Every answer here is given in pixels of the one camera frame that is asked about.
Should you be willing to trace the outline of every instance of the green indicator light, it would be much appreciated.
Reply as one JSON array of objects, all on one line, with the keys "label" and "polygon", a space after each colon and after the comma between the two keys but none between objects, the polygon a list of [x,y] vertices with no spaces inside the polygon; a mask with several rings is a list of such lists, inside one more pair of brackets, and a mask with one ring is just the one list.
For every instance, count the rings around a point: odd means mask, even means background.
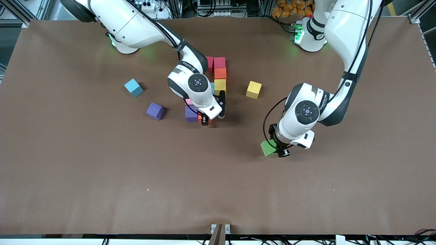
[{"label": "green indicator light", "polygon": [[112,41],[112,46],[114,46],[115,47],[115,43],[113,42],[113,39],[112,39],[112,37],[109,35],[109,38],[110,38],[110,40]]}]

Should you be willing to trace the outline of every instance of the foam cube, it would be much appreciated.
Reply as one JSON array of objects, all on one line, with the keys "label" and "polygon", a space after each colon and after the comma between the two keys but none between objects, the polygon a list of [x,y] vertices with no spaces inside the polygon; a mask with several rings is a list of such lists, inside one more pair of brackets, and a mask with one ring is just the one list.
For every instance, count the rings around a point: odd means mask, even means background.
[{"label": "foam cube", "polygon": [[250,84],[248,85],[246,96],[253,98],[253,99],[257,99],[257,97],[259,96],[261,87],[262,87],[262,84],[260,84],[258,82],[250,81]]},{"label": "foam cube", "polygon": [[[197,119],[198,119],[198,122],[199,123],[201,123],[201,119],[203,118],[203,116],[202,115],[197,115]],[[212,123],[212,120],[209,118],[209,120],[208,120],[208,124],[211,124]]]},{"label": "foam cube", "polygon": [[142,92],[144,92],[144,90],[141,88],[141,86],[139,86],[139,84],[136,82],[135,79],[132,79],[130,81],[128,81],[124,87],[129,91],[129,93],[131,95],[133,95],[134,97],[137,97],[138,95],[140,95]]},{"label": "foam cube", "polygon": [[225,58],[215,57],[214,58],[214,68],[225,68]]},{"label": "foam cube", "polygon": [[215,93],[215,83],[211,82],[212,94]]},{"label": "foam cube", "polygon": [[[277,144],[274,142],[274,140],[268,140],[274,147],[277,147]],[[267,156],[271,156],[276,152],[276,149],[274,147],[271,147],[270,144],[265,140],[262,143],[260,143],[260,147],[262,148],[263,154]]]},{"label": "foam cube", "polygon": [[227,94],[227,91],[225,90],[225,79],[215,79],[215,95],[219,95],[219,92],[221,90],[224,90]]},{"label": "foam cube", "polygon": [[147,115],[155,120],[160,121],[160,119],[162,119],[162,116],[165,113],[165,109],[155,103],[151,103],[150,106],[147,109]]},{"label": "foam cube", "polygon": [[194,106],[185,106],[185,118],[188,123],[196,122],[197,121],[197,109]]},{"label": "foam cube", "polygon": [[208,59],[208,72],[214,71],[214,58],[210,56],[206,56],[206,59]]},{"label": "foam cube", "polygon": [[215,68],[215,79],[226,79],[227,78],[227,70],[226,68]]}]

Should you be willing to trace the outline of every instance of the pink cube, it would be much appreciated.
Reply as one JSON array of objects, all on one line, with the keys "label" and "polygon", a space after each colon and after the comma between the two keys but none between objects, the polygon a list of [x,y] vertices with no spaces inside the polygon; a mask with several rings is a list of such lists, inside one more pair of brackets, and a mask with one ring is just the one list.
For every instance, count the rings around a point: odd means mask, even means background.
[{"label": "pink cube", "polygon": [[225,68],[225,58],[224,57],[215,57],[214,58],[214,69],[216,68]]}]

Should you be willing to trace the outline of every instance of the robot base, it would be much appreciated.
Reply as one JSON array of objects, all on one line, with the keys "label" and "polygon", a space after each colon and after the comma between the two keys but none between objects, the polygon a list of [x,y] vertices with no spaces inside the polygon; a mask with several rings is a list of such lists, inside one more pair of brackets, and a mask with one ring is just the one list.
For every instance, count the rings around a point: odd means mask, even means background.
[{"label": "robot base", "polygon": [[315,40],[315,38],[305,30],[309,19],[309,17],[304,17],[302,20],[296,22],[296,24],[300,24],[303,27],[303,33],[301,35],[291,35],[291,41],[307,52],[316,52],[322,49],[322,47],[327,43],[327,40],[325,37],[321,40]]}]

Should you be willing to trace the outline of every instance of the table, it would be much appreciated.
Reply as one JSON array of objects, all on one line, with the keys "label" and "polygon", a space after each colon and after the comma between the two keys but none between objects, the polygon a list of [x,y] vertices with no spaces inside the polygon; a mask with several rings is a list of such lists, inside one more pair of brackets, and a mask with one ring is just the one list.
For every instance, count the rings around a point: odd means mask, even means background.
[{"label": "table", "polygon": [[[228,61],[227,114],[186,123],[165,43],[118,53],[95,23],[32,21],[0,89],[0,233],[413,234],[436,226],[435,70],[417,25],[380,21],[344,121],[264,157],[262,122],[292,87],[335,91],[343,63],[260,18],[165,23]],[[135,78],[133,98],[123,87]],[[250,80],[259,99],[245,97]],[[161,121],[146,116],[162,105]],[[280,109],[267,124],[278,121]]]}]

